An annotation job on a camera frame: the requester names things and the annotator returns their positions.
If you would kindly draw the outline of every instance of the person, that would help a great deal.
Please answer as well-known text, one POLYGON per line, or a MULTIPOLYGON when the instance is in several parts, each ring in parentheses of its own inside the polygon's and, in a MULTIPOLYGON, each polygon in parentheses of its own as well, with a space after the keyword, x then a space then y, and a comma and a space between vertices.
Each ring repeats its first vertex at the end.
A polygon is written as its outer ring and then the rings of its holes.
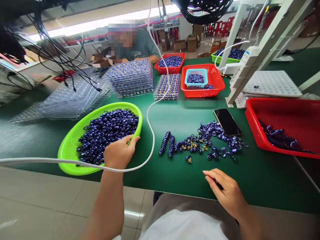
MULTIPOLYGON (((132 135, 126 136, 106 147, 106 167, 126 168, 140 139, 131 138, 132 135)), ((237 182, 219 169, 203 173, 219 202, 164 193, 143 225, 139 239, 262 238, 260 221, 245 201, 237 182)), ((122 178, 123 173, 104 170, 83 240, 121 239, 124 223, 122 178)))
POLYGON ((135 23, 110 24, 111 43, 117 50, 116 63, 148 58, 151 63, 160 59, 156 45, 149 34, 135 23))

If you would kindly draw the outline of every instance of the smartphone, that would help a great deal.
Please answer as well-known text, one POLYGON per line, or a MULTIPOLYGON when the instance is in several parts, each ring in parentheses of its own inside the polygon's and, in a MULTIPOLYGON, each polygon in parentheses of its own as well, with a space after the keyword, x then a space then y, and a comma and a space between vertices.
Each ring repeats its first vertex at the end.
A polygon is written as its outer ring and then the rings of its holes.
POLYGON ((236 136, 242 134, 240 128, 234 121, 228 109, 216 109, 213 110, 213 112, 227 136, 236 136))

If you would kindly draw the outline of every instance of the light blue basket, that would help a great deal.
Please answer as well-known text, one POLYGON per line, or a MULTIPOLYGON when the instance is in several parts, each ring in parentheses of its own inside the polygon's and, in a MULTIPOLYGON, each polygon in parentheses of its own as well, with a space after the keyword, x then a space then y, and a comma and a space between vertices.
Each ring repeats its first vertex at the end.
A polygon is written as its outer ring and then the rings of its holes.
POLYGON ((184 83, 187 85, 188 89, 203 89, 205 85, 208 84, 208 75, 207 70, 204 68, 199 69, 188 69, 186 72, 186 78, 184 80, 184 83), (190 74, 199 74, 204 77, 204 83, 187 83, 188 76, 190 74))

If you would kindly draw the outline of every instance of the red tray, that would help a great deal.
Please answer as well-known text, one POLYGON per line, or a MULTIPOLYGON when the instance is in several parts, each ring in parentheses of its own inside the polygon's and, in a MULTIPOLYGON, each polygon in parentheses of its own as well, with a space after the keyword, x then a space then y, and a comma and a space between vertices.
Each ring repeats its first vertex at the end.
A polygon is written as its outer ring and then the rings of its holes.
POLYGON ((300 157, 320 159, 320 101, 280 98, 250 98, 245 112, 259 148, 300 157), (284 129, 303 149, 317 154, 284 150, 273 146, 260 126, 258 118, 273 128, 284 129))
POLYGON ((182 68, 181 90, 184 92, 186 98, 214 97, 220 91, 224 90, 225 87, 226 85, 224 84, 224 81, 214 64, 188 65, 182 68), (211 84, 214 89, 188 89, 187 85, 184 83, 187 70, 199 68, 204 68, 207 70, 208 84, 211 84))
MULTIPOLYGON (((67 75, 67 76, 71 76, 74 73, 73 70, 68 70, 68 71, 63 71, 63 74, 67 75)), ((68 79, 66 76, 64 75, 58 75, 55 76, 52 80, 55 80, 57 82, 63 82, 65 79, 68 79)))
MULTIPOLYGON (((179 67, 168 67, 169 74, 179 73, 180 69, 182 67, 182 64, 184 62, 184 59, 186 58, 186 53, 167 53, 167 54, 164 54, 162 57, 166 58, 166 57, 169 57, 169 56, 172 56, 172 55, 176 55, 178 57, 182 57, 182 63, 181 63, 181 65, 179 67)), ((167 74, 167 69, 165 67, 164 68, 160 68, 159 67, 159 61, 156 63, 156 65, 154 65, 154 68, 158 71, 158 73, 160 75, 167 74)))

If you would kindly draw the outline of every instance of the gray t-shirt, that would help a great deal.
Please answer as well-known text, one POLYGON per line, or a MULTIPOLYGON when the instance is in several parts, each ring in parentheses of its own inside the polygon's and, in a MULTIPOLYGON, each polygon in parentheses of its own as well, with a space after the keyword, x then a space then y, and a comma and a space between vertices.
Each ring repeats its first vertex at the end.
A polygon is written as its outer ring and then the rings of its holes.
POLYGON ((149 34, 143 29, 138 29, 133 46, 131 48, 119 47, 117 57, 133 61, 135 58, 150 57, 151 55, 160 57, 157 47, 154 45, 149 34))

